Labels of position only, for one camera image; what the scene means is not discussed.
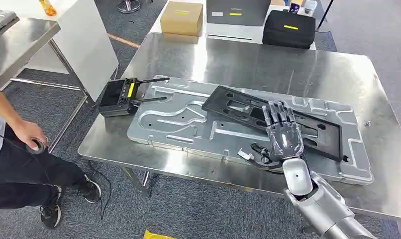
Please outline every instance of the orange bottle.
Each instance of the orange bottle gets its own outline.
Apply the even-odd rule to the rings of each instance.
[[[57,15],[57,11],[51,5],[49,0],[39,0],[39,3],[41,3],[42,7],[44,8],[45,14],[47,14],[48,16]]]

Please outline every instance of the person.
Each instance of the person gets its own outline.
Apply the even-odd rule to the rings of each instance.
[[[41,221],[50,229],[61,218],[60,202],[66,187],[78,189],[89,203],[101,197],[100,186],[76,164],[45,150],[33,155],[37,139],[47,145],[41,128],[23,120],[0,92],[0,209],[40,206]]]

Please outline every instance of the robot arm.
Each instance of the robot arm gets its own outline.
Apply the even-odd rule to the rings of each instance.
[[[376,239],[356,219],[346,206],[344,198],[318,174],[310,172],[313,190],[296,196],[289,189],[285,197],[314,227],[316,233],[327,239]]]
[[[261,160],[240,150],[239,155],[261,170],[282,165],[287,188],[285,197],[315,228],[319,236],[328,239],[376,239],[354,219],[344,198],[323,178],[309,171],[303,155],[303,140],[293,110],[282,103],[268,102],[263,106],[270,149],[252,149],[261,154]]]

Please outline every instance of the black sneaker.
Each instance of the black sneaker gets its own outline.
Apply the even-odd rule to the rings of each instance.
[[[57,187],[57,195],[49,200],[48,205],[41,206],[41,221],[49,229],[54,229],[61,218],[60,210],[61,188]]]
[[[100,186],[92,181],[86,174],[85,174],[86,182],[81,185],[81,191],[83,193],[83,197],[89,203],[96,203],[101,198],[101,188]]]

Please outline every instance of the stainless steel table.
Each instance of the stainless steel table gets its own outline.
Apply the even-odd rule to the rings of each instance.
[[[149,33],[124,77],[166,75],[350,104],[375,181],[331,183],[355,212],[401,218],[401,127],[366,56]],[[284,177],[130,141],[132,117],[99,115],[80,145],[87,159],[281,196]],[[134,180],[143,190],[142,184]]]
[[[0,88],[5,86],[10,81],[19,81],[30,84],[81,91],[83,93],[82,99],[73,110],[60,132],[57,133],[57,136],[51,142],[49,148],[50,152],[54,150],[55,146],[60,141],[64,132],[67,130],[83,104],[85,102],[93,102],[73,68],[70,66],[69,62],[52,39],[53,36],[59,31],[60,26],[55,21],[26,17],[16,18],[15,21],[0,29]],[[26,65],[26,63],[29,62],[31,57],[47,43],[50,44],[60,61],[65,66],[66,70],[69,72],[70,77],[78,86],[40,82],[31,79],[12,78],[24,65]]]

